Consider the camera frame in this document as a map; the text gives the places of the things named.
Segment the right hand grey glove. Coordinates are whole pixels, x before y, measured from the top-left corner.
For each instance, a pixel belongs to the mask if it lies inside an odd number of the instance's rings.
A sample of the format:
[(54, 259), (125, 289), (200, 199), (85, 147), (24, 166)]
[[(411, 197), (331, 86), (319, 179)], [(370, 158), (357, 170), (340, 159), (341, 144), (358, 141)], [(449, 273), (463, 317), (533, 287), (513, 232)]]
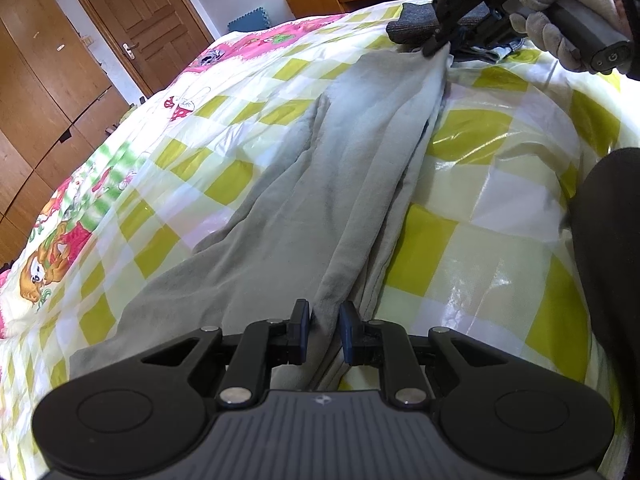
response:
[[(512, 28), (519, 34), (526, 35), (541, 51), (549, 52), (560, 64), (570, 72), (585, 72), (587, 67), (582, 62), (582, 55), (575, 49), (574, 44), (566, 39), (560, 30), (553, 25), (542, 13), (556, 0), (520, 0), (526, 8), (533, 10), (526, 18), (522, 14), (510, 15)], [(608, 24), (625, 35), (632, 38), (626, 9), (623, 0), (577, 0), (588, 9), (593, 10)]]

